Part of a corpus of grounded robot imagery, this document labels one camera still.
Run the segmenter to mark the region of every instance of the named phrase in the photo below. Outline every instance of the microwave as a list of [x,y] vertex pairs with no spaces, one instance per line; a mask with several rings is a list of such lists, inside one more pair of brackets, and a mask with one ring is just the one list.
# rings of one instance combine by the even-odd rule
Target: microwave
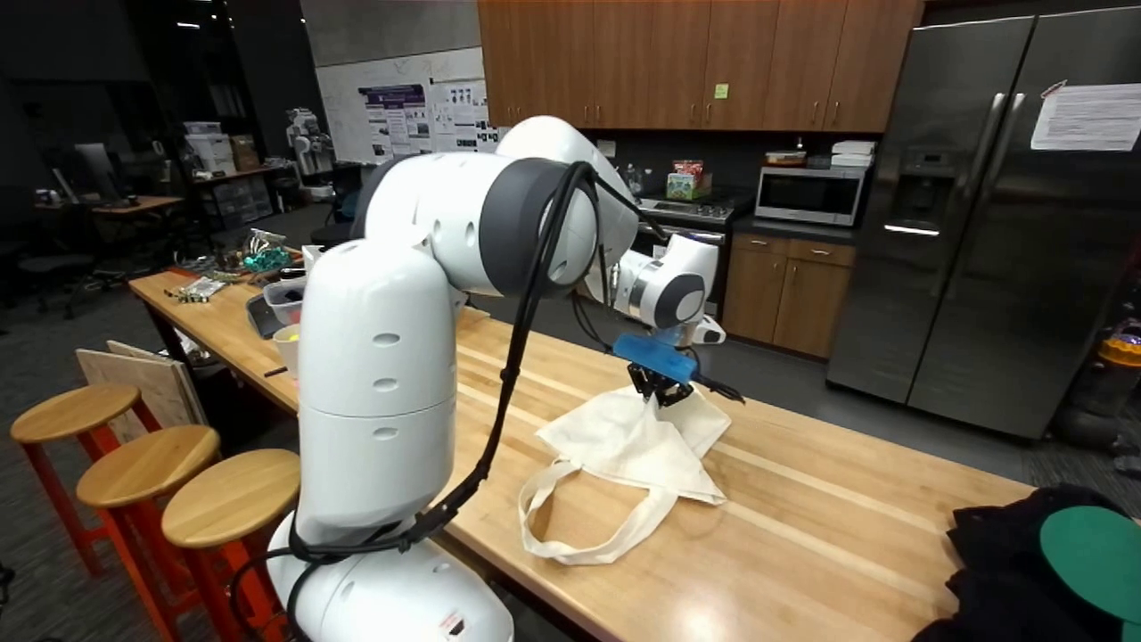
[[867,169],[759,169],[755,218],[857,227]]

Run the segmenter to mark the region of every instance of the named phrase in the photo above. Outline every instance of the green object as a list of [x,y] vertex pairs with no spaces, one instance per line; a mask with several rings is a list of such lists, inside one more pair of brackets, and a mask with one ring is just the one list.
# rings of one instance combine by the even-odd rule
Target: green object
[[1141,525],[1102,505],[1054,514],[1040,532],[1048,566],[1090,607],[1127,620],[1141,642]]

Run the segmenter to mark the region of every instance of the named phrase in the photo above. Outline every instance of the refrigerator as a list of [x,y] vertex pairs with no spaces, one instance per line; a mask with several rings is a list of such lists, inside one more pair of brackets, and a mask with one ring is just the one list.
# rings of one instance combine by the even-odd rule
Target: refrigerator
[[917,23],[829,381],[1040,440],[1141,251],[1141,7]]

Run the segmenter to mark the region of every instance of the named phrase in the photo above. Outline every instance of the blue object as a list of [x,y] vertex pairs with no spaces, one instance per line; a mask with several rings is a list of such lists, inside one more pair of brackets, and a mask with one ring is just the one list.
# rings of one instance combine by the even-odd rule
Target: blue object
[[677,330],[654,330],[654,335],[621,330],[615,340],[615,352],[645,372],[673,377],[677,385],[685,385],[701,368],[692,356],[677,352]]

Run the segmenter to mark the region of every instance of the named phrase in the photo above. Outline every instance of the stool seat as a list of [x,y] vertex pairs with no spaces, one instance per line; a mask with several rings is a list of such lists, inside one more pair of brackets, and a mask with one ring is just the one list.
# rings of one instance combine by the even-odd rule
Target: stool seat
[[128,505],[162,495],[193,476],[217,451],[217,430],[206,425],[173,425],[147,430],[105,461],[98,461],[77,485],[91,505]]
[[55,440],[82,436],[125,412],[141,399],[144,393],[136,385],[119,385],[119,381],[82,385],[24,410],[11,425],[11,440],[55,442]]
[[181,548],[212,548],[277,519],[299,487],[299,461],[288,450],[230,456],[175,491],[166,536]]

